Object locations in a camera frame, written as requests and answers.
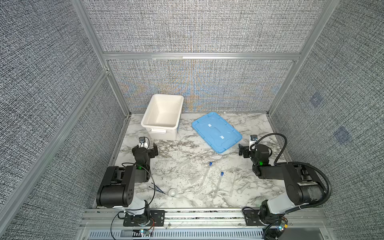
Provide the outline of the blue plastic lid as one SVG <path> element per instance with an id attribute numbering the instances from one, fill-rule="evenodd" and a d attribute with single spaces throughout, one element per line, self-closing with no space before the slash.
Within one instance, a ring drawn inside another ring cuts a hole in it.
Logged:
<path id="1" fill-rule="evenodd" d="M 192 123 L 193 129 L 218 154 L 242 140 L 242 135 L 217 113 L 206 114 Z"/>

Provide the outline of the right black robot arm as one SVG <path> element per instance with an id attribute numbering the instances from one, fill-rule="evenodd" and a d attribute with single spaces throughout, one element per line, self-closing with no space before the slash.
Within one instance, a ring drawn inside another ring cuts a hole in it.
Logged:
<path id="1" fill-rule="evenodd" d="M 251 135 L 249 145 L 239 145 L 239 155 L 252 161 L 252 171 L 256 177 L 262 180 L 282 180 L 285 184 L 284 193 L 262 202 L 258 220 L 264 226 L 282 223 L 286 214 L 321 206 L 332 194 L 331 182 L 320 169 L 303 162 L 279 162 L 288 145 L 288 139 L 283 134 L 279 136 L 283 138 L 284 145 L 273 164 L 270 164 L 273 151 L 261 143 L 269 136 L 267 134 L 258 138 Z"/>

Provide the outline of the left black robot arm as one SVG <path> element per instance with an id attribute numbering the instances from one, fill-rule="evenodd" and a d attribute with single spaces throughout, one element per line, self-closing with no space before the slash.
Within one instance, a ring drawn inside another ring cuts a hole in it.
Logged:
<path id="1" fill-rule="evenodd" d="M 98 193 L 96 203 L 98 207 L 119 209 L 125 214 L 125 227 L 147 227 L 154 225 L 151 216 L 151 201 L 142 200 L 135 195 L 136 183 L 153 181 L 151 173 L 151 159 L 155 158 L 158 146 L 153 144 L 152 149 L 136 146 L 133 148 L 135 163 L 127 167 L 107 167 Z"/>

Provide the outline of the blue tweezers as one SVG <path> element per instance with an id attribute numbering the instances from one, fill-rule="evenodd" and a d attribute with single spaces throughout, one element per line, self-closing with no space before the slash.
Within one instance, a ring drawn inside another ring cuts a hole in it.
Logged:
<path id="1" fill-rule="evenodd" d="M 149 186 L 150 189 L 155 190 L 156 192 L 159 192 L 161 194 L 166 194 L 163 190 L 161 190 L 155 183 L 152 183 L 152 186 Z"/>

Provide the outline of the white plastic bin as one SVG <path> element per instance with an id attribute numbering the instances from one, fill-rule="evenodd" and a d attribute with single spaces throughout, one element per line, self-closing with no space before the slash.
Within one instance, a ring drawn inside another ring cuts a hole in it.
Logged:
<path id="1" fill-rule="evenodd" d="M 145 111 L 141 126 L 154 140 L 175 141 L 178 137 L 184 97 L 155 94 Z"/>

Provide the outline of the small clear round dish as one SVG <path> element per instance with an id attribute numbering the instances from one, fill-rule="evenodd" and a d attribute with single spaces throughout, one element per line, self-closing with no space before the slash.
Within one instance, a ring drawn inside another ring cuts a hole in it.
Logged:
<path id="1" fill-rule="evenodd" d="M 168 192 L 169 197 L 174 198 L 178 194 L 178 191 L 176 189 L 170 189 Z"/>

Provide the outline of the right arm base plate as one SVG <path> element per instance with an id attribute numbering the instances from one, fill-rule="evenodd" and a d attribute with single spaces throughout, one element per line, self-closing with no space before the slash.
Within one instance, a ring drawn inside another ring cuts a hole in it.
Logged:
<path id="1" fill-rule="evenodd" d="M 244 208 L 242 213 L 247 227 L 255 226 L 268 226 L 272 224 L 273 226 L 279 226 L 282 222 L 283 225 L 287 224 L 288 220 L 283 215 L 271 215 L 266 216 L 264 219 L 261 219 L 259 214 L 259 209 Z"/>

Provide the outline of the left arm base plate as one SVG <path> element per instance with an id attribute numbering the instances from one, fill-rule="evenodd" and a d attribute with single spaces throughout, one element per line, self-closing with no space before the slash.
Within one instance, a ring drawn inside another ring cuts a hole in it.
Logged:
<path id="1" fill-rule="evenodd" d="M 152 226 L 163 227 L 166 211 L 164 210 L 149 210 L 142 215 L 126 213 L 124 217 L 124 227 L 144 227 Z"/>

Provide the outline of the aluminium front rail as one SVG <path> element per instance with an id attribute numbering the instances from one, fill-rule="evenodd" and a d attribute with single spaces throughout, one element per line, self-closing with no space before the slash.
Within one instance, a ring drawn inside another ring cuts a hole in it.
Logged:
<path id="1" fill-rule="evenodd" d="M 306 209 L 286 216 L 283 227 L 270 229 L 257 220 L 255 210 L 154 209 L 146 226 L 128 223 L 123 213 L 90 209 L 83 215 L 77 240 L 264 240 L 281 233 L 281 240 L 335 240 L 336 234 L 321 209 Z"/>

